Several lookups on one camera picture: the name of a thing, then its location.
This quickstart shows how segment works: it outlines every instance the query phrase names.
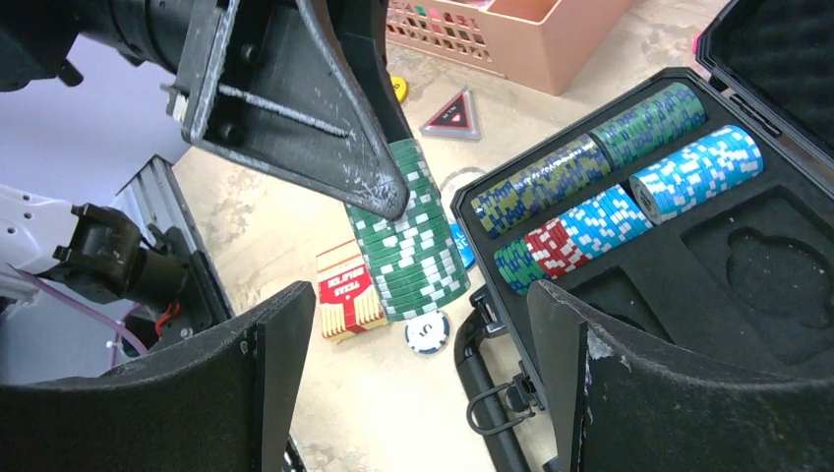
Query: red label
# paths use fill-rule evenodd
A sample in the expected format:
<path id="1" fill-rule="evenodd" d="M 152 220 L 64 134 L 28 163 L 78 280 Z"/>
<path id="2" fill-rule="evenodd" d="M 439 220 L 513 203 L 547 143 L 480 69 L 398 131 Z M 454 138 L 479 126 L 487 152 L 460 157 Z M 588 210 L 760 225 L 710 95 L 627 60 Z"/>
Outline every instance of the red label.
<path id="1" fill-rule="evenodd" d="M 319 300 L 323 304 L 341 305 L 344 310 L 345 327 L 353 332 L 362 332 L 366 329 L 356 324 L 356 307 L 353 301 L 368 290 L 374 290 L 371 275 L 364 265 L 359 265 L 319 282 Z"/>

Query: white poker chip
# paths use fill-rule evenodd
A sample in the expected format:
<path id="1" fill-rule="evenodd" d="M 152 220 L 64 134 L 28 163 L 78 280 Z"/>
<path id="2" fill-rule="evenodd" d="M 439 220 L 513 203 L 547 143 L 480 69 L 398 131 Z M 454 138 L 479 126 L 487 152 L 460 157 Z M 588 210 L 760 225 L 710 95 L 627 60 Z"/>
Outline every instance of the white poker chip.
<path id="1" fill-rule="evenodd" d="M 443 350 L 451 334 L 451 323 L 440 310 L 405 322 L 405 342 L 417 354 L 436 354 Z"/>

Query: striped box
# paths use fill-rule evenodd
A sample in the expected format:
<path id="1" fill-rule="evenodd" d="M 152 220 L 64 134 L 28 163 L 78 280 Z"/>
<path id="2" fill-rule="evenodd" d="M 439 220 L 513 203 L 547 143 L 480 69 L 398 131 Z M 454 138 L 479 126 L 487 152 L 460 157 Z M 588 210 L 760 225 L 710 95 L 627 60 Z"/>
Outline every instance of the striped box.
<path id="1" fill-rule="evenodd" d="M 380 296 L 362 260 L 356 241 L 348 241 L 316 256 L 322 336 L 341 341 L 387 325 Z"/>

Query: beige tabletop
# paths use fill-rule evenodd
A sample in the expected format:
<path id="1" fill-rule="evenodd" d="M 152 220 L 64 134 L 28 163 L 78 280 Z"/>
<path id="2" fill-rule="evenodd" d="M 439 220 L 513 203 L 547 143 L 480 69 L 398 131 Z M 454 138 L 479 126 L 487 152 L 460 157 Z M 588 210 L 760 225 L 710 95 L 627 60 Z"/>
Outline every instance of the beige tabletop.
<path id="1" fill-rule="evenodd" d="M 555 134 L 667 66 L 695 66 L 692 39 L 726 0 L 636 0 L 562 96 L 390 48 L 405 78 L 403 109 L 417 128 L 464 86 L 474 90 L 480 142 L 421 137 L 444 195 Z M 316 280 L 316 254 L 352 237 L 340 203 L 191 150 L 175 173 L 238 313 L 294 280 Z M 483 284 L 475 268 L 472 289 Z M 456 328 L 467 297 L 445 308 Z M 391 324 L 334 344 L 317 319 L 292 435 L 311 471 L 489 471 L 483 440 L 469 430 L 451 349 L 413 354 Z M 485 343 L 496 383 L 518 371 L 509 336 Z M 547 414 L 517 428 L 534 467 L 556 454 Z"/>

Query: triangular plastic piece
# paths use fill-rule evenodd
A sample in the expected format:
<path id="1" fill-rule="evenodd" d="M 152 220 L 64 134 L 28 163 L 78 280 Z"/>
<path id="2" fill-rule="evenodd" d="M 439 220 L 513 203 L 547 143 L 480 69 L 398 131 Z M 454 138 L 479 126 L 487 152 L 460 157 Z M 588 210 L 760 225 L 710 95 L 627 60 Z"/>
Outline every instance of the triangular plastic piece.
<path id="1" fill-rule="evenodd" d="M 480 141 L 478 117 L 475 114 L 475 97 L 469 87 L 464 87 L 425 125 L 420 132 L 426 136 Z"/>

